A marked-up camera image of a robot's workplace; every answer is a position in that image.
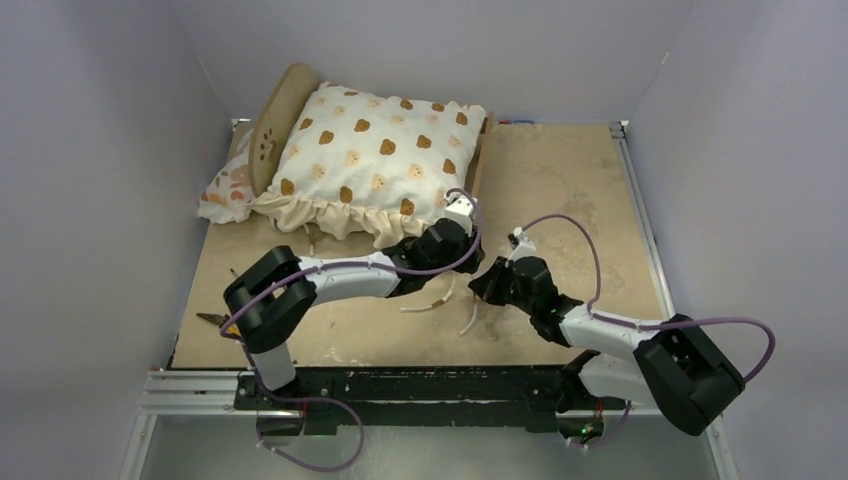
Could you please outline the bear print white cushion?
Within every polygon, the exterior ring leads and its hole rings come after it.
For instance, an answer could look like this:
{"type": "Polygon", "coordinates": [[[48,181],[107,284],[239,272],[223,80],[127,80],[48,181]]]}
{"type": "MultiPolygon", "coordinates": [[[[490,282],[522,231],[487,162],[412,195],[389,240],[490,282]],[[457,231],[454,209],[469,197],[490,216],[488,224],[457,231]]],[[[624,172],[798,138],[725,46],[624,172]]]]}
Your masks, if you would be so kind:
{"type": "Polygon", "coordinates": [[[303,258],[289,292],[320,305],[400,296],[445,271],[474,272],[480,233],[463,188],[486,110],[382,98],[325,82],[309,95],[254,210],[278,229],[337,239],[369,234],[374,252],[303,258]]]}

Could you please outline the wooden pet bed frame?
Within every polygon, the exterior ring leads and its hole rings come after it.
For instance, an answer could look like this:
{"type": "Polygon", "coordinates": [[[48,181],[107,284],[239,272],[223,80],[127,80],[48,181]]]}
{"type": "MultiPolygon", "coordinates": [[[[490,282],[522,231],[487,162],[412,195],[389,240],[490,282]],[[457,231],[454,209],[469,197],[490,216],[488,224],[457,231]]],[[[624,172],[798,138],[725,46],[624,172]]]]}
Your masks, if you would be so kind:
{"type": "Polygon", "coordinates": [[[255,205],[340,205],[422,214],[465,184],[491,124],[479,105],[380,97],[285,72],[250,147],[255,205]]]}

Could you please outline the floral print small pillow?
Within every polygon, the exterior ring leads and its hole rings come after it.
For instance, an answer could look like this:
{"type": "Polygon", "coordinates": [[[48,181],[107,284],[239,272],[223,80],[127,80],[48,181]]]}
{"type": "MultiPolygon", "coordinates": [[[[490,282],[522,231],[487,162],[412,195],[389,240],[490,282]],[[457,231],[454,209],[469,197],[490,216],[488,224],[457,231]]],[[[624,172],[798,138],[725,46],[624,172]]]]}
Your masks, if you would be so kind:
{"type": "Polygon", "coordinates": [[[250,215],[255,199],[250,181],[251,123],[235,127],[224,166],[202,192],[197,216],[213,224],[240,223],[250,215]]]}

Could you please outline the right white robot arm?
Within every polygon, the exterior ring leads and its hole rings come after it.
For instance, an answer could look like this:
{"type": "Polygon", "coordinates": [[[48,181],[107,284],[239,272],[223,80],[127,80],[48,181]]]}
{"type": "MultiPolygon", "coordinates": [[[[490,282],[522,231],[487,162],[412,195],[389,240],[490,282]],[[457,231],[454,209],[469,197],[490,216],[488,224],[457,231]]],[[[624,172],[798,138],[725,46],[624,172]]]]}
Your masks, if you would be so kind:
{"type": "Polygon", "coordinates": [[[745,390],[738,369],[691,318],[597,318],[586,303],[557,289],[538,257],[499,257],[469,287],[489,305],[527,314],[544,340],[583,349],[564,369],[564,409],[575,399],[617,398],[656,408],[678,430],[697,436],[745,390]]]}

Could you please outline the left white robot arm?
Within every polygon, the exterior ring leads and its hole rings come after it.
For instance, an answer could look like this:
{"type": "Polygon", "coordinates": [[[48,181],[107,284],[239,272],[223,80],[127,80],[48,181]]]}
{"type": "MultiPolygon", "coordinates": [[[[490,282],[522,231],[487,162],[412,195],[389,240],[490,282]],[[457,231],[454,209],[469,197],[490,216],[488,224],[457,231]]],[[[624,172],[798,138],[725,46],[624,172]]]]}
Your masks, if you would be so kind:
{"type": "Polygon", "coordinates": [[[480,243],[478,225],[443,218],[419,236],[362,257],[299,257],[281,245],[228,285],[223,299],[249,363],[268,390],[278,391],[296,378],[287,342],[310,308],[406,296],[445,272],[474,273],[485,256],[480,243]]]}

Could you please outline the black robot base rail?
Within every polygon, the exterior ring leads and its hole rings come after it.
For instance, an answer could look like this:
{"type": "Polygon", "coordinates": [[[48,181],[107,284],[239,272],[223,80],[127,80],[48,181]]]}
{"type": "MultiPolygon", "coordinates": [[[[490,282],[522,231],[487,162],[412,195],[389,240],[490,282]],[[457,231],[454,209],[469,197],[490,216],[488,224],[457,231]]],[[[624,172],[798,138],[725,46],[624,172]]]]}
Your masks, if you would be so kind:
{"type": "Polygon", "coordinates": [[[515,427],[555,432],[560,415],[592,417],[625,403],[579,391],[562,365],[301,367],[271,394],[238,375],[234,407],[262,416],[290,412],[306,435],[340,426],[515,427]]]}

